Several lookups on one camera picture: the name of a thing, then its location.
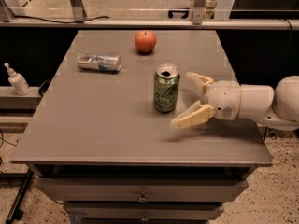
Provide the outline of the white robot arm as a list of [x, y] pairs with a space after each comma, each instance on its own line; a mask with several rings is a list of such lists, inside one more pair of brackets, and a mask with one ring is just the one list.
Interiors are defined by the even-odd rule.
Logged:
[[215, 82], [193, 72], [188, 72], [186, 78], [198, 92], [199, 100], [171, 120], [173, 128], [188, 128], [211, 118], [249, 119], [282, 131], [299, 128], [298, 76], [283, 78], [275, 89], [237, 81]]

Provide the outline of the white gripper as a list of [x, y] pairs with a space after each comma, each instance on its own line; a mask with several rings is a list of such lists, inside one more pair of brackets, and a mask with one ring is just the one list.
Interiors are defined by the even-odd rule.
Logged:
[[171, 119], [172, 128], [188, 128], [208, 122], [211, 118], [233, 120], [240, 109], [241, 86], [236, 81], [218, 81], [211, 77], [187, 72], [186, 79], [193, 85], [200, 101]]

